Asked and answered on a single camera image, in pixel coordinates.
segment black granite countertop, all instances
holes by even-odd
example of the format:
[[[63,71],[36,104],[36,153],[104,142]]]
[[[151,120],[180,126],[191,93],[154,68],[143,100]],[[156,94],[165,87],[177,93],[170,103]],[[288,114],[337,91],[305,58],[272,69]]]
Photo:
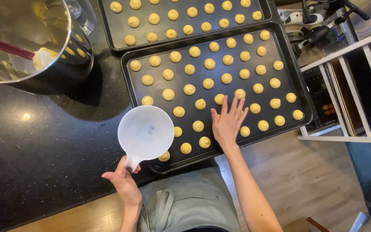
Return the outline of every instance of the black granite countertop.
[[[108,47],[98,3],[89,38],[94,68],[70,95],[33,95],[0,84],[0,231],[90,202],[115,189],[101,174],[124,151],[117,129],[132,108],[120,59]],[[148,162],[134,175],[152,181]]]

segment metal rack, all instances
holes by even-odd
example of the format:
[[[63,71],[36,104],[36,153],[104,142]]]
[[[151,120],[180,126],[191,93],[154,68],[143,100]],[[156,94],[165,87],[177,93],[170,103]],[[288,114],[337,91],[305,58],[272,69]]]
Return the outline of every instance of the metal rack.
[[[356,89],[356,86],[354,85],[353,77],[351,75],[351,71],[350,71],[350,68],[348,66],[348,62],[343,57],[343,55],[345,55],[346,53],[348,53],[352,50],[355,50],[357,48],[360,48],[360,47],[363,48],[364,54],[367,58],[367,61],[369,63],[370,69],[371,69],[371,49],[370,49],[371,48],[371,36],[368,36],[365,39],[362,39],[358,42],[355,42],[352,45],[349,45],[348,47],[343,48],[342,50],[339,50],[337,52],[329,54],[328,56],[326,56],[326,57],[324,57],[324,58],[322,58],[322,59],[320,59],[320,60],[318,60],[318,61],[316,61],[316,62],[314,62],[310,65],[307,65],[307,66],[305,66],[301,69],[301,71],[303,72],[303,71],[309,70],[313,67],[319,66],[320,71],[322,72],[324,82],[327,86],[330,98],[331,98],[332,103],[334,105],[334,108],[336,110],[336,114],[337,114],[337,117],[338,117],[339,124],[328,125],[325,128],[315,130],[315,131],[311,131],[311,132],[308,132],[306,130],[306,127],[303,126],[303,127],[300,128],[301,135],[297,136],[298,140],[320,140],[320,141],[368,142],[368,143],[371,143],[371,130],[369,128],[367,118],[366,118],[365,113],[363,111],[363,107],[362,107],[362,103],[361,103],[360,98],[359,98],[358,91]],[[356,104],[356,107],[357,107],[357,110],[358,110],[358,113],[359,113],[359,117],[362,120],[363,128],[364,128],[365,133],[366,133],[365,136],[356,137],[356,136],[349,136],[348,135],[348,132],[347,132],[347,129],[346,129],[346,126],[345,126],[345,121],[343,119],[341,111],[339,110],[339,106],[337,104],[333,89],[330,85],[329,79],[327,77],[326,71],[325,71],[324,66],[323,66],[326,62],[328,62],[332,59],[335,59],[335,58],[338,58],[339,61],[340,61],[342,70],[345,74],[348,86],[349,86],[350,91],[352,93],[353,100]],[[337,129],[341,130],[343,136],[326,136],[326,135],[324,135],[329,131],[333,131],[333,130],[337,130]]]

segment wooden floor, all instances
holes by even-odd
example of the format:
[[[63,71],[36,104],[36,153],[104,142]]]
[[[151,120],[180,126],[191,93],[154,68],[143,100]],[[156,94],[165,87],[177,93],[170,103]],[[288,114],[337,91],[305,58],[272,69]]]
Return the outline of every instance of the wooden floor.
[[[284,231],[309,231],[309,216],[333,232],[349,231],[358,213],[367,213],[344,143],[301,142],[291,131],[242,153]],[[247,232],[227,159],[216,161]],[[10,232],[111,232],[118,231],[121,217],[122,204],[111,194]]]

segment person's left hand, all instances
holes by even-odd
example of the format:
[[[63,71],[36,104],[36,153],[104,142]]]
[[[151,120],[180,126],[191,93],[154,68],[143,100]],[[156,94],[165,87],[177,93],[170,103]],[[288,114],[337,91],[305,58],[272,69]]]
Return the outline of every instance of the person's left hand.
[[[124,168],[126,159],[127,156],[123,156],[115,172],[106,172],[101,177],[111,181],[125,206],[140,206],[143,196],[130,172]],[[134,173],[138,173],[140,170],[141,167],[138,165]]]

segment apron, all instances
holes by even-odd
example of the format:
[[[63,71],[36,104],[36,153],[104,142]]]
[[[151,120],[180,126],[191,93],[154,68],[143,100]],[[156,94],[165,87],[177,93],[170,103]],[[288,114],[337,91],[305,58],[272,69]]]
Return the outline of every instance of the apron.
[[[198,227],[241,231],[218,166],[168,177],[139,189],[143,206],[138,232],[183,232]]]

